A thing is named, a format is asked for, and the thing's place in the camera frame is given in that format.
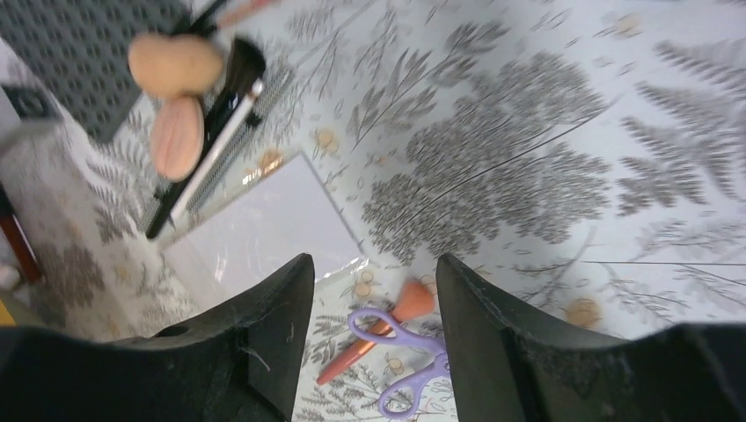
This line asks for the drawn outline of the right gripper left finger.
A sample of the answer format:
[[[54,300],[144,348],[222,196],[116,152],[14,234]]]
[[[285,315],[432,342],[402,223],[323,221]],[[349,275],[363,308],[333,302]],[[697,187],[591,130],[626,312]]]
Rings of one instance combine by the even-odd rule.
[[[302,253],[244,293],[116,342],[117,421],[288,421],[314,293]]]

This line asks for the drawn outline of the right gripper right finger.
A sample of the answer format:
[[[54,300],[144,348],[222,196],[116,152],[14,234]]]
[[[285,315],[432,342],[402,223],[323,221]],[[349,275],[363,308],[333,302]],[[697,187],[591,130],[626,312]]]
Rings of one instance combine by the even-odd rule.
[[[622,339],[567,323],[451,254],[436,285],[461,421],[619,421],[603,350]]]

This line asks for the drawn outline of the false eyelash card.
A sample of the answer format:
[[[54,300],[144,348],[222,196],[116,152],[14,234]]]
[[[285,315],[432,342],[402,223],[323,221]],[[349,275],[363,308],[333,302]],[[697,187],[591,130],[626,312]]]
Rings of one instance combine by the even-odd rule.
[[[200,310],[258,285],[301,253],[316,280],[363,261],[358,241],[302,152],[277,151],[244,176],[233,193],[220,190],[230,166],[252,141],[244,124],[199,187],[163,256]]]

